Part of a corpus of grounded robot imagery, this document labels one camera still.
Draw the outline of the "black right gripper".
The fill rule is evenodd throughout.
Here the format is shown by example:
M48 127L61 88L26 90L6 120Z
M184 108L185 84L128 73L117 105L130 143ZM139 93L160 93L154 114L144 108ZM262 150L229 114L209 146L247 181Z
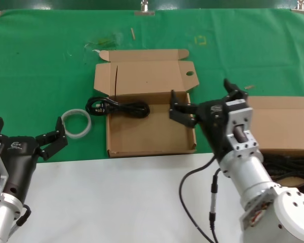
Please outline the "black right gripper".
M247 101L248 93L232 84L227 78L223 85L227 95L225 102L243 99ZM188 128L194 128L198 123L211 147L216 159L220 162L226 154L232 151L232 146L226 134L229 112L223 100L212 100L196 104L180 103L174 90L171 91L169 118Z

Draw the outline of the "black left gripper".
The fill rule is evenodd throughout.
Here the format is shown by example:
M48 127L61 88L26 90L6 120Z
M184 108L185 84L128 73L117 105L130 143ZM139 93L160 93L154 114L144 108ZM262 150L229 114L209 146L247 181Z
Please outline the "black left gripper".
M10 137L1 142L3 126L4 121L0 117L0 158L8 172L3 192L14 196L23 204L39 156L48 160L68 145L65 127L59 116L54 131L35 138Z

